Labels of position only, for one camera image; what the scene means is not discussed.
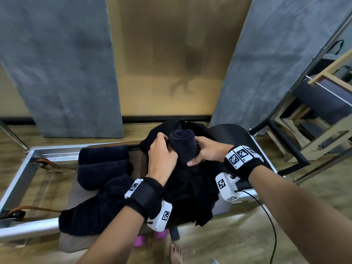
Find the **black rolled towel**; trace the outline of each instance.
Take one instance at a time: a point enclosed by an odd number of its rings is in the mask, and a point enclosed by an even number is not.
[[[61,212],[60,231],[77,236],[102,233],[124,207],[125,193],[132,184],[127,174],[108,181],[96,196]]]
[[[178,154],[178,162],[185,165],[197,155],[197,143],[194,132],[190,129],[180,129],[170,133],[171,147]]]
[[[129,159],[129,149],[127,145],[106,146],[106,147],[85,147],[80,150],[78,164],[95,164],[102,162],[127,160]]]
[[[128,159],[80,165],[77,170],[77,182],[88,191],[102,188],[108,181],[123,174],[129,176],[133,172],[133,164]]]

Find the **wristband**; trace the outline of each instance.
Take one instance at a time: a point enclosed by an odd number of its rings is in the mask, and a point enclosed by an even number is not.
[[[248,146],[234,146],[224,158],[223,164],[233,176],[248,181],[254,168],[264,165],[263,158]]]
[[[125,194],[125,205],[137,211],[144,219],[155,218],[161,210],[162,185],[155,179],[137,179]]]

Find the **concrete textured panel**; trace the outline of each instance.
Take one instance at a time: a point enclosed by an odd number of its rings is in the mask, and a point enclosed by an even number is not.
[[[0,0],[0,33],[0,60],[44,137],[123,137],[105,0]]]
[[[210,127],[264,120],[350,11],[352,0],[252,0]]]

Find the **foot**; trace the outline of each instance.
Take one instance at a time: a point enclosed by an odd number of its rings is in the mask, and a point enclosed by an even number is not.
[[[171,264],[183,264],[183,253],[174,243],[170,245],[170,262]]]

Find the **brown strap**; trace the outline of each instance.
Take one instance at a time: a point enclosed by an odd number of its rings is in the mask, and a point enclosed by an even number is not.
[[[36,160],[36,163],[42,164],[41,168],[43,169],[59,172],[59,173],[64,173],[64,170],[76,170],[75,168],[67,168],[67,167],[59,166],[55,162],[50,161],[46,158],[39,158]]]
[[[15,207],[13,209],[11,209],[5,216],[5,218],[7,218],[8,216],[11,215],[11,213],[18,211],[18,210],[22,210],[22,209],[33,209],[33,210],[41,210],[41,211],[49,211],[49,212],[57,212],[57,213],[61,213],[62,210],[57,210],[57,209],[51,209],[51,208],[44,208],[44,207],[36,207],[36,206],[19,206],[19,207]]]

